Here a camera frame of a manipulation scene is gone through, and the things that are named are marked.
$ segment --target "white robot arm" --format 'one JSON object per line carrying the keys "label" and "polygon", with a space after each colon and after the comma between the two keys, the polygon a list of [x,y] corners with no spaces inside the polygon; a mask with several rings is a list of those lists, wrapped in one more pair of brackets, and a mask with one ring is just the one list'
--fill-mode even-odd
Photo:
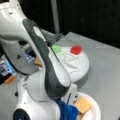
{"label": "white robot arm", "polygon": [[18,86],[18,92],[22,91],[20,97],[29,95],[32,103],[37,105],[38,102],[61,98],[67,93],[71,84],[68,73],[37,24],[25,17],[17,0],[0,0],[0,40],[1,43],[27,41],[43,64],[42,71],[21,79],[22,84]]}

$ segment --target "black background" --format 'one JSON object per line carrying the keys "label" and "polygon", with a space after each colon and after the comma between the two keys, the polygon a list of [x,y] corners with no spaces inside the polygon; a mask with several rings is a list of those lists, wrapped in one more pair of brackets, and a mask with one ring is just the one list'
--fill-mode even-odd
{"label": "black background", "polygon": [[[54,32],[50,0],[24,0],[24,12]],[[57,0],[60,28],[120,48],[120,0]]]}

